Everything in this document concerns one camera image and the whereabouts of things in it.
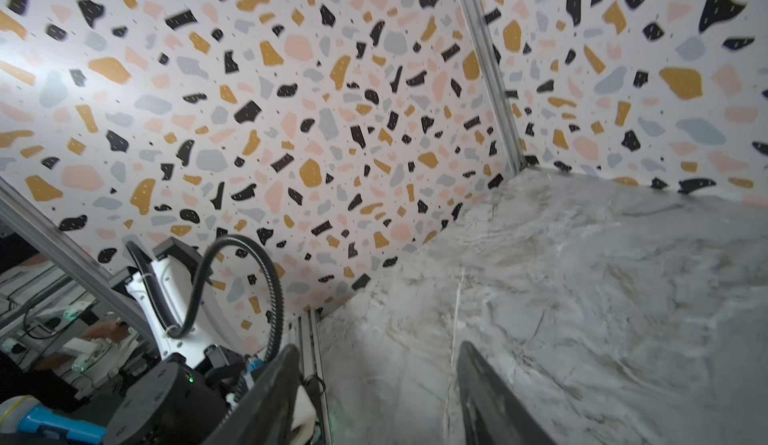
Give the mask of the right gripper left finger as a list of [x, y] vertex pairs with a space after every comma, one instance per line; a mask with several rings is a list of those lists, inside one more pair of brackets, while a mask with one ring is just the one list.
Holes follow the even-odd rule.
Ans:
[[203, 444], [289, 444], [300, 384], [299, 362], [299, 350], [286, 346]]

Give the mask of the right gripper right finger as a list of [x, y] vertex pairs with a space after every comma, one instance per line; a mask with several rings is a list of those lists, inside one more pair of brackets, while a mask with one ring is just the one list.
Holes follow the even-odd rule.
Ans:
[[457, 378], [466, 444], [554, 444], [477, 347], [468, 341], [460, 346]]

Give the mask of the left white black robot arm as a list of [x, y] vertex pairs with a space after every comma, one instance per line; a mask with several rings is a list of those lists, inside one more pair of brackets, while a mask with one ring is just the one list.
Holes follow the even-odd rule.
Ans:
[[168, 239], [152, 253], [129, 241], [133, 263], [113, 289], [135, 301], [157, 346], [156, 362], [126, 391], [105, 444], [201, 444], [226, 418], [226, 394], [244, 369], [228, 324], [193, 247]]

